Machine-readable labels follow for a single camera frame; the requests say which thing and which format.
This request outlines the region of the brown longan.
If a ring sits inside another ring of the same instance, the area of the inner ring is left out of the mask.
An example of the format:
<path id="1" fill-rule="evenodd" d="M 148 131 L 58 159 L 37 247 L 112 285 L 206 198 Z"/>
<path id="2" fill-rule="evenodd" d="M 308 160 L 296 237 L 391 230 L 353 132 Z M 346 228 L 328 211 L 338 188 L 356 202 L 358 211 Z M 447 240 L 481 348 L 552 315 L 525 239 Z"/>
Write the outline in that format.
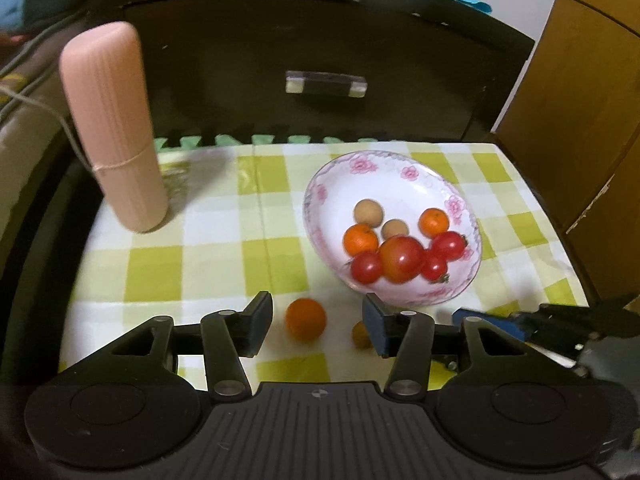
<path id="1" fill-rule="evenodd" d="M 372 342 L 363 322 L 358 322 L 352 328 L 352 342 L 359 350 L 366 350 L 372 347 Z"/>
<path id="2" fill-rule="evenodd" d="M 408 236 L 409 228 L 404 220 L 390 219 L 383 224 L 381 234 L 384 240 L 394 236 Z"/>
<path id="3" fill-rule="evenodd" d="M 384 209 L 375 200 L 360 200 L 354 208 L 354 220 L 378 228 L 384 220 Z"/>

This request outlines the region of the small orange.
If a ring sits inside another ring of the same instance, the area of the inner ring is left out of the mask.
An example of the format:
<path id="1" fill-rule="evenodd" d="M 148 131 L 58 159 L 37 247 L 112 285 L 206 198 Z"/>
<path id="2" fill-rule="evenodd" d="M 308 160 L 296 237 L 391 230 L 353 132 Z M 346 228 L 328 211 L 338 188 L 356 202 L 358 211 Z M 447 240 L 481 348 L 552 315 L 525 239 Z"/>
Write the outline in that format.
<path id="1" fill-rule="evenodd" d="M 379 244 L 378 234 L 365 223 L 350 226 L 343 236 L 344 251 L 351 257 L 362 252 L 376 252 Z"/>
<path id="2" fill-rule="evenodd" d="M 316 300 L 296 299 L 286 309 L 285 328 L 297 341 L 315 341 L 326 329 L 326 311 Z"/>
<path id="3" fill-rule="evenodd" d="M 449 226 L 448 214 L 439 208 L 425 209 L 418 221 L 420 232 L 428 238 L 434 238 L 439 234 L 447 232 Z"/>

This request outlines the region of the red cherry tomato middle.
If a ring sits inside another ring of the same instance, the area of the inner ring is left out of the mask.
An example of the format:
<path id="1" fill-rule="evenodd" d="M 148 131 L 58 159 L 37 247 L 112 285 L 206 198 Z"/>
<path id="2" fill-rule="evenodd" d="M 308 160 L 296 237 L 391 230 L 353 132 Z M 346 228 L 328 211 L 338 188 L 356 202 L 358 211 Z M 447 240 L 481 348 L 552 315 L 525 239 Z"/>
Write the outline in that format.
<path id="1" fill-rule="evenodd" d="M 446 283 L 446 281 L 449 280 L 446 259 L 442 255 L 439 255 L 438 252 L 425 249 L 420 274 L 424 280 L 430 283 Z"/>

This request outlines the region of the red cherry tomato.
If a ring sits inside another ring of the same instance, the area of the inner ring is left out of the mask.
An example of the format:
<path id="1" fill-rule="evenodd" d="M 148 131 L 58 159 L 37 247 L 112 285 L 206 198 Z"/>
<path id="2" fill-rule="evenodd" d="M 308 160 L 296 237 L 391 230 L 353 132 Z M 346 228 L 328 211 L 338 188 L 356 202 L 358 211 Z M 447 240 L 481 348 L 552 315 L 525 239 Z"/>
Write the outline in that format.
<path id="1" fill-rule="evenodd" d="M 446 281 L 449 280 L 446 259 L 442 255 L 439 255 L 438 252 L 425 249 L 420 274 L 424 280 L 430 283 L 446 283 Z"/>
<path id="2" fill-rule="evenodd" d="M 352 258 L 350 275 L 363 285 L 375 283 L 383 275 L 383 265 L 377 252 L 360 252 Z"/>
<path id="3" fill-rule="evenodd" d="M 462 258 L 468 247 L 466 238 L 458 232 L 446 231 L 432 238 L 431 251 L 436 252 L 446 261 L 457 261 Z"/>

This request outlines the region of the large red tomato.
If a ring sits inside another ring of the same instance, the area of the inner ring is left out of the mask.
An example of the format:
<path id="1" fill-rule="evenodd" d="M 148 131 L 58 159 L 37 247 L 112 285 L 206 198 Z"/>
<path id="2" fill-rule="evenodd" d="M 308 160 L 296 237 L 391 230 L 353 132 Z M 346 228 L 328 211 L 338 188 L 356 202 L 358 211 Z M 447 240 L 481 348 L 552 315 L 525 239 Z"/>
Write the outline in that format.
<path id="1" fill-rule="evenodd" d="M 383 275 L 393 284 L 416 278 L 423 266 L 424 247 L 412 236 L 397 235 L 386 240 L 378 250 Z"/>

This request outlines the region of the red cherry tomato left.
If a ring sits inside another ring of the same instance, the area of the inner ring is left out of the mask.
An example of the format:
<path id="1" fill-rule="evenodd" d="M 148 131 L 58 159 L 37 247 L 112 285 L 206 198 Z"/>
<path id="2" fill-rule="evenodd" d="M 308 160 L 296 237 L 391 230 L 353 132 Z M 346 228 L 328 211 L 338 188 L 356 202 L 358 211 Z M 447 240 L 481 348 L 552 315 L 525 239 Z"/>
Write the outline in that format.
<path id="1" fill-rule="evenodd" d="M 375 283 L 383 275 L 383 265 L 377 252 L 360 252 L 352 258 L 350 275 L 363 285 Z"/>

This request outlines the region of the red cherry tomato right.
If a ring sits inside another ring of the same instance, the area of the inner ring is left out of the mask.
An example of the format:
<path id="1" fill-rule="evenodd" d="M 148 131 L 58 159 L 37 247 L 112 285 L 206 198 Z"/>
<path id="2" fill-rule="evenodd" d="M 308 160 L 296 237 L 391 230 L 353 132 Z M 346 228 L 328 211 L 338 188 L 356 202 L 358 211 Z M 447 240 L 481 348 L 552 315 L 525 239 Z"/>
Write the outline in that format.
<path id="1" fill-rule="evenodd" d="M 431 251 L 436 252 L 446 261 L 457 261 L 462 258 L 468 247 L 466 238 L 458 232 L 446 231 L 432 238 Z"/>

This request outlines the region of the green white checkered tablecloth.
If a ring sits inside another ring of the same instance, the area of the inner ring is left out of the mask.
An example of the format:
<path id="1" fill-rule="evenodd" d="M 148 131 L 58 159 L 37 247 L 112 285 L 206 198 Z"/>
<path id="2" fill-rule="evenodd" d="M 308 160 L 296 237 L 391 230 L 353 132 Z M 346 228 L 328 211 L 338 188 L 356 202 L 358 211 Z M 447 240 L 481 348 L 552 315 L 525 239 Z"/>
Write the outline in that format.
<path id="1" fill-rule="evenodd" d="M 480 220 L 483 261 L 471 286 L 431 308 L 506 314 L 543 302 L 582 306 L 567 254 L 518 170 L 491 144 L 390 144 L 454 184 Z M 352 144 L 240 145 L 165 153 L 171 211 L 156 231 L 126 230 L 102 206 L 88 236 L 67 309 L 60 364 L 69 367 L 155 315 L 177 324 L 244 308 L 271 292 L 273 321 L 250 382 L 385 382 L 390 361 L 359 350 L 352 328 L 360 298 L 320 261 L 304 230 L 302 203 L 314 173 Z M 318 301 L 326 329 L 300 342 L 285 328 L 299 298 Z"/>

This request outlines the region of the brown longan front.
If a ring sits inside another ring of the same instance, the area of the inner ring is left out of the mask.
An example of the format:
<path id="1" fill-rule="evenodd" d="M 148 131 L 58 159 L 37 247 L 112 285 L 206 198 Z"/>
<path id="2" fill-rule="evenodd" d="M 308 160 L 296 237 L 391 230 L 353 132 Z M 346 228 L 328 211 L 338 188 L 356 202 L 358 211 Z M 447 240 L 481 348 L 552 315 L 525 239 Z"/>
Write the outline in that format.
<path id="1" fill-rule="evenodd" d="M 384 240 L 394 236 L 408 236 L 409 228 L 404 220 L 390 219 L 383 224 L 381 234 Z"/>

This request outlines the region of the brown longan back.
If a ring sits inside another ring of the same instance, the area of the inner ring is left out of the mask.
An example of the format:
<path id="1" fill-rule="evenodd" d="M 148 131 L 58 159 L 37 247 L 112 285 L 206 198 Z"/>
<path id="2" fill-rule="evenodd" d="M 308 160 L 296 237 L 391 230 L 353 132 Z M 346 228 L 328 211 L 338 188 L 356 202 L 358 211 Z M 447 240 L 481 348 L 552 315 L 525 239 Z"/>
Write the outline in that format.
<path id="1" fill-rule="evenodd" d="M 360 200 L 354 208 L 354 220 L 378 228 L 384 220 L 384 209 L 375 200 Z"/>

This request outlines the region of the white floral bowl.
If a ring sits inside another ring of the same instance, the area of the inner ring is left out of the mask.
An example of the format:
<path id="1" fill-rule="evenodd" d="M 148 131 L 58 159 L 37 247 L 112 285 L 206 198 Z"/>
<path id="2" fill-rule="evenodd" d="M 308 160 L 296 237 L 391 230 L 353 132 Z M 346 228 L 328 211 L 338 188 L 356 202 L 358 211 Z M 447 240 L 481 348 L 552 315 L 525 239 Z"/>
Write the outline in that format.
<path id="1" fill-rule="evenodd" d="M 341 281 L 395 306 L 441 304 L 480 270 L 470 207 L 405 155 L 369 150 L 330 160 L 307 186 L 303 218 L 312 247 Z"/>

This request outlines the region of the brown wooden wardrobe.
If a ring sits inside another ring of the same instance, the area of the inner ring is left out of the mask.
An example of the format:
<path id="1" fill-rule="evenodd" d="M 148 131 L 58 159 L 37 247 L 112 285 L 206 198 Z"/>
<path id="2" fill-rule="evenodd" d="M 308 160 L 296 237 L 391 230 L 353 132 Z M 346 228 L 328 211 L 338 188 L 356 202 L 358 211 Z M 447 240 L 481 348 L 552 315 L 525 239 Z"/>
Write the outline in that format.
<path id="1" fill-rule="evenodd" d="M 555 0 L 499 143 L 591 299 L 639 292 L 639 0 Z"/>

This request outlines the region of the green foam mat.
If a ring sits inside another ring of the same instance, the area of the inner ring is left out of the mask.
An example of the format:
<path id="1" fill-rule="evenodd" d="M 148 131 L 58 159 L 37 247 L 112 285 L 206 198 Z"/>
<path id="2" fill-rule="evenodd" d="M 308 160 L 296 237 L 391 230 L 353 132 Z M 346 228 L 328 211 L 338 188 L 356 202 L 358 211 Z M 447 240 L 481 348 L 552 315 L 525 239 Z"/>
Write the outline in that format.
<path id="1" fill-rule="evenodd" d="M 359 138 L 345 140 L 338 136 L 307 136 L 306 134 L 275 134 L 252 133 L 247 138 L 239 138 L 229 133 L 216 133 L 212 138 L 206 138 L 202 134 L 185 134 L 177 139 L 176 144 L 169 144 L 169 138 L 156 138 L 154 148 L 157 153 L 186 152 L 199 148 L 216 146 L 216 148 L 231 148 L 240 145 L 273 145 L 273 144 L 343 144 L 343 143 L 372 143 L 378 139 Z"/>

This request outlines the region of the dark wooden nightstand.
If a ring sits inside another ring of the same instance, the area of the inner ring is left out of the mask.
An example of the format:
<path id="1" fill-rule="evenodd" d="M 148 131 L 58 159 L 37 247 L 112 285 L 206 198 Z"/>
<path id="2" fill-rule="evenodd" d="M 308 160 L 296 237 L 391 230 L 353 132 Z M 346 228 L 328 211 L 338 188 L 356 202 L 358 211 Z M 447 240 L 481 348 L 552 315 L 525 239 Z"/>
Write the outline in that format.
<path id="1" fill-rule="evenodd" d="M 454 0 L 87 0 L 137 29 L 154 129 L 471 142 L 533 40 Z M 288 70 L 363 77 L 362 99 L 287 94 Z"/>

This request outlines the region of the pink ribbed cylindrical case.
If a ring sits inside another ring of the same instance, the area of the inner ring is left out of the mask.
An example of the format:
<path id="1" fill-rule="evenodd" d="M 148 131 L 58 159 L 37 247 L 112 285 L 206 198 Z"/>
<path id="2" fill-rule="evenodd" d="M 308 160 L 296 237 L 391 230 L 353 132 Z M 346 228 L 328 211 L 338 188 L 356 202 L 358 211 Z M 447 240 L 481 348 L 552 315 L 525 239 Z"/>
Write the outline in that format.
<path id="1" fill-rule="evenodd" d="M 148 232 L 168 211 L 154 148 L 139 35 L 127 22 L 71 39 L 58 69 L 80 143 L 107 203 L 132 232 Z"/>

